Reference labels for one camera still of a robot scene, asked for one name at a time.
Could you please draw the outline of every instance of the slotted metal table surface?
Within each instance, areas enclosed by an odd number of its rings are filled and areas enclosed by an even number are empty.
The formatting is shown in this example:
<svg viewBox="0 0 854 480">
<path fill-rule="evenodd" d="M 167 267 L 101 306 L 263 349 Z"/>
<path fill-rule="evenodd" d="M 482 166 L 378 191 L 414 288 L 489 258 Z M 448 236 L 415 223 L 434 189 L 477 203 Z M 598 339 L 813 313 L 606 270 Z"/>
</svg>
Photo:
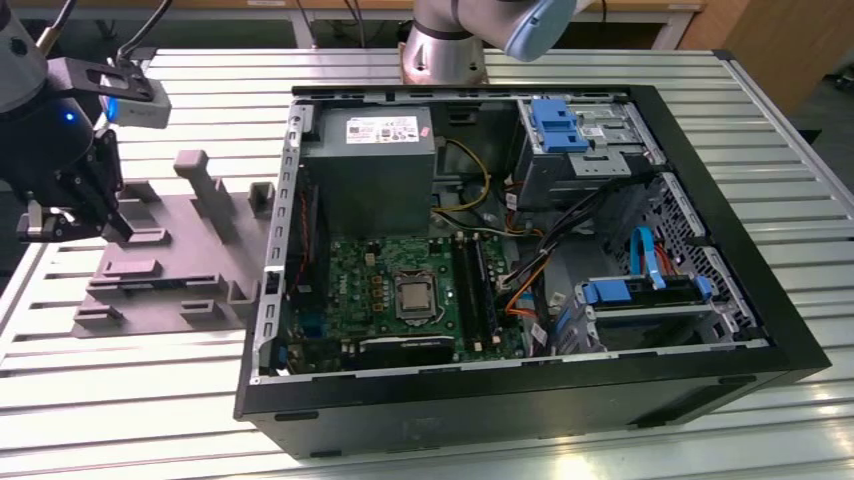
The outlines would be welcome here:
<svg viewBox="0 0 854 480">
<path fill-rule="evenodd" d="M 488 63 L 493 83 L 661 89 L 833 367 L 678 428 L 298 463 L 231 418 L 243 331 L 75 339 L 103 242 L 34 246 L 0 304 L 0 477 L 854 477 L 852 197 L 740 65 L 652 51 L 556 51 L 533 64 L 490 53 Z M 190 192 L 173 170 L 186 148 L 207 150 L 231 191 L 275 179 L 293 85 L 399 78 L 394 50 L 163 50 L 149 72 L 171 126 L 121 128 L 119 148 L 126 177 L 162 194 Z"/>
</svg>

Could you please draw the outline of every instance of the motherboard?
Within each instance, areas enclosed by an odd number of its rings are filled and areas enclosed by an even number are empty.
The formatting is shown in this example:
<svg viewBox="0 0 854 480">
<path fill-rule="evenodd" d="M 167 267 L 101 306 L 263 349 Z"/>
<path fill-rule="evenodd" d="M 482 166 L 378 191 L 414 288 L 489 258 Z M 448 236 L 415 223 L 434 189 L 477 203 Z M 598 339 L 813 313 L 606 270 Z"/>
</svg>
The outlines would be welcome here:
<svg viewBox="0 0 854 480">
<path fill-rule="evenodd" d="M 524 356 L 520 322 L 498 305 L 508 272 L 498 237 L 341 240 L 330 256 L 326 308 L 299 313 L 301 370 L 361 369 L 355 359 L 373 351 L 383 362 L 406 350 L 427 357 L 434 350 L 437 360 L 450 353 L 450 362 Z"/>
</svg>

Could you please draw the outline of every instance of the ram slot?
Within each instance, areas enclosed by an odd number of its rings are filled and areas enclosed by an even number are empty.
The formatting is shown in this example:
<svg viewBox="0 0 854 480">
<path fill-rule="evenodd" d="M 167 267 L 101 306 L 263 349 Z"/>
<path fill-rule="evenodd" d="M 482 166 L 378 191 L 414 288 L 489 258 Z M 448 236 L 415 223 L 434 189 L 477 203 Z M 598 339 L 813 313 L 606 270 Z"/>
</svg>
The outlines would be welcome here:
<svg viewBox="0 0 854 480">
<path fill-rule="evenodd" d="M 480 318 L 481 318 L 481 338 L 485 345 L 497 345 L 501 342 L 501 327 L 498 325 L 498 313 L 496 313 L 496 295 L 493 293 L 493 282 L 490 281 L 490 272 L 486 265 L 486 257 L 484 255 L 484 246 L 481 239 L 476 234 L 474 240 L 470 242 L 472 260 L 474 265 L 476 294 L 478 298 Z"/>
<path fill-rule="evenodd" d="M 457 303 L 460 305 L 460 319 L 464 328 L 464 343 L 466 350 L 480 352 L 484 343 L 480 335 L 477 295 L 473 288 L 473 274 L 469 260 L 469 239 L 452 237 L 452 263 L 454 266 L 454 287 L 457 289 Z"/>
</svg>

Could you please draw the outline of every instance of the open computer tower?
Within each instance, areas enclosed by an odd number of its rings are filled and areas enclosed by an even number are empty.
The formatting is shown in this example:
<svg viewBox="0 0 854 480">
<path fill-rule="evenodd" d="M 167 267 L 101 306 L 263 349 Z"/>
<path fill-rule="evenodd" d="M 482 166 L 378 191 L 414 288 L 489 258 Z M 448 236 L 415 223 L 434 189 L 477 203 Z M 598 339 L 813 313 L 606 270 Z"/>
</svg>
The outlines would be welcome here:
<svg viewBox="0 0 854 480">
<path fill-rule="evenodd" d="M 680 424 L 829 366 L 656 88 L 294 95 L 235 407 L 290 454 Z"/>
</svg>

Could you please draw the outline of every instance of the wooden cabinet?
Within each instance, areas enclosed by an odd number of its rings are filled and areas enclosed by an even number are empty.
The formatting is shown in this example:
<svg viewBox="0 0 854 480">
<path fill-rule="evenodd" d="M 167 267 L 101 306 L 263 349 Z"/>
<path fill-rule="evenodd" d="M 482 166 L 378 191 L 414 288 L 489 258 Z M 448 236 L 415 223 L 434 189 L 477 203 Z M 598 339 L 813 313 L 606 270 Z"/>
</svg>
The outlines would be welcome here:
<svg viewBox="0 0 854 480">
<path fill-rule="evenodd" d="M 709 0 L 680 44 L 730 50 L 786 114 L 852 46 L 852 0 Z"/>
</svg>

